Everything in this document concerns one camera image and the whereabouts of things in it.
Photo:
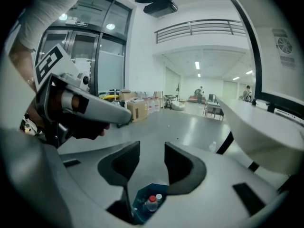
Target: white sleeve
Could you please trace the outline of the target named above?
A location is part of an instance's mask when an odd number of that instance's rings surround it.
[[[18,34],[20,42],[33,49],[43,32],[78,0],[34,0],[26,9]]]

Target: railing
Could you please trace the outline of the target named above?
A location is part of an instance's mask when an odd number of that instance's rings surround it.
[[[243,24],[229,19],[200,19],[172,25],[155,32],[156,44],[183,37],[199,34],[230,34],[245,36]]]

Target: cardboard box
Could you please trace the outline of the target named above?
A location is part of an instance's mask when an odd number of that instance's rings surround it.
[[[132,122],[138,122],[148,117],[148,103],[141,101],[137,103],[128,102],[127,108],[132,113]]]
[[[133,93],[133,92],[131,92],[131,93],[119,92],[119,100],[121,100],[121,101],[127,101],[136,96],[137,96],[136,93]]]

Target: bottle cap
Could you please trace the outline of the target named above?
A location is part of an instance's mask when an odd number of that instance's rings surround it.
[[[149,201],[150,201],[150,202],[155,202],[155,201],[156,201],[156,197],[155,197],[154,195],[151,195],[151,196],[149,197]]]
[[[156,199],[157,200],[161,200],[162,199],[162,195],[160,193],[156,194]]]

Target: projector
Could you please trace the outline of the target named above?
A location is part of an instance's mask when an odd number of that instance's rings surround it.
[[[157,0],[144,7],[143,11],[153,17],[161,17],[177,12],[178,7],[172,0]]]

